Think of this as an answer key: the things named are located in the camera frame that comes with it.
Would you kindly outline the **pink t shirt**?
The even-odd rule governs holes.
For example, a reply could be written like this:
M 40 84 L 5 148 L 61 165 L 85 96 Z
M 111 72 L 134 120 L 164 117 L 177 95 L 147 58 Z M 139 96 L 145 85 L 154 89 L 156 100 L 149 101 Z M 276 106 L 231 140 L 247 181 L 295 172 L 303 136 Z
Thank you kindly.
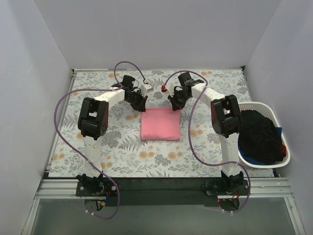
M 170 107 L 147 108 L 141 113 L 140 121 L 142 140 L 180 140 L 180 111 L 173 111 Z

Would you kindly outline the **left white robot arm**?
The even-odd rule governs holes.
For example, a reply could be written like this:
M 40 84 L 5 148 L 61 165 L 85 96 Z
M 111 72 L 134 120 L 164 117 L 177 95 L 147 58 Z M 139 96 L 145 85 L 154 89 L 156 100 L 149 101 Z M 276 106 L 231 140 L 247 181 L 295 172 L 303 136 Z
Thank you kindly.
M 94 98 L 84 98 L 78 119 L 78 129 L 83 136 L 85 147 L 85 168 L 83 174 L 76 178 L 92 195 L 103 195 L 108 191 L 110 183 L 105 183 L 101 174 L 101 142 L 109 123 L 109 109 L 121 101 L 128 102 L 139 112 L 146 111 L 147 94 L 154 88 L 144 81 L 136 87 L 135 79 L 129 75 L 113 84 L 108 91 Z

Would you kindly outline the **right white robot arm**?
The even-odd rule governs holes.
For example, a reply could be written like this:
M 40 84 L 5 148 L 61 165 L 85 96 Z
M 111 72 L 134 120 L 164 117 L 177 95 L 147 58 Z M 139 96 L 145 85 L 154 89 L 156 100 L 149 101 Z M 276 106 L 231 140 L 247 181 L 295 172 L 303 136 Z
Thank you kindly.
M 206 166 L 221 166 L 221 191 L 232 193 L 244 183 L 244 173 L 239 164 L 238 138 L 243 122 L 239 103 L 234 95 L 224 95 L 209 88 L 208 81 L 193 71 L 177 71 L 169 76 L 161 87 L 168 92 L 168 100 L 174 111 L 182 110 L 186 102 L 195 98 L 188 123 L 188 141 L 194 157 Z M 210 108 L 211 122 L 219 136 L 222 160 L 221 164 L 208 164 L 196 154 L 191 141 L 191 120 L 197 103 L 201 101 Z

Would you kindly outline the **floral tablecloth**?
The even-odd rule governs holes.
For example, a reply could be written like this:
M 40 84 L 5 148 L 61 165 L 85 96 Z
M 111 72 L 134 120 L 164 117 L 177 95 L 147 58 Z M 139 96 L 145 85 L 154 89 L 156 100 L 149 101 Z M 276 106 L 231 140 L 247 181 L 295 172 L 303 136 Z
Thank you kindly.
M 75 177 L 84 169 L 83 137 L 77 127 L 85 97 L 96 97 L 124 72 L 79 71 L 72 84 L 49 177 Z M 180 113 L 180 140 L 144 141 L 140 137 L 140 114 L 121 102 L 109 111 L 108 129 L 102 139 L 101 168 L 110 177 L 219 177 L 221 169 L 206 166 L 193 155 L 188 141 L 188 123 L 195 99 L 187 101 Z M 191 120 L 191 141 L 197 156 L 208 164 L 222 161 L 219 137 L 211 125 L 211 112 L 198 102 Z

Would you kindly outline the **white laundry basket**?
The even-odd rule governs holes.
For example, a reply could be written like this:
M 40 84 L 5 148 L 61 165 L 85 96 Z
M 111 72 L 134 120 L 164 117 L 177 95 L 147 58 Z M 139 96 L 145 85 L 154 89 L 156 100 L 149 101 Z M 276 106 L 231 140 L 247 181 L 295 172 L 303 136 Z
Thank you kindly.
M 261 102 L 242 102 L 239 107 L 244 120 L 238 140 L 240 159 L 253 168 L 286 166 L 291 156 L 273 110 Z

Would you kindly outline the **black garment in basket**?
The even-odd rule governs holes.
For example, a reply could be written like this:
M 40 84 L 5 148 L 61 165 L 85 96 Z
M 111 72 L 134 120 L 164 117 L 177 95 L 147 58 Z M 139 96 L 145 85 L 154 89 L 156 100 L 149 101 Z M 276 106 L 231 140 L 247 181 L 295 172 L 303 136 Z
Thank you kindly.
M 286 147 L 282 143 L 282 128 L 255 110 L 241 111 L 243 122 L 238 145 L 242 157 L 254 165 L 274 165 L 283 161 Z

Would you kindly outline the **aluminium frame rail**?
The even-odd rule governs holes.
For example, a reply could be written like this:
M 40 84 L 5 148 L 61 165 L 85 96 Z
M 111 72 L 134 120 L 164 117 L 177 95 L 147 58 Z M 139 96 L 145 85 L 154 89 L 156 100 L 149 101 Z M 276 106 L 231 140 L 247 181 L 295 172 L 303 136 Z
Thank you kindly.
M 74 179 L 43 179 L 35 194 L 37 199 L 74 199 L 78 181 Z M 294 197 L 287 178 L 252 178 L 251 198 Z

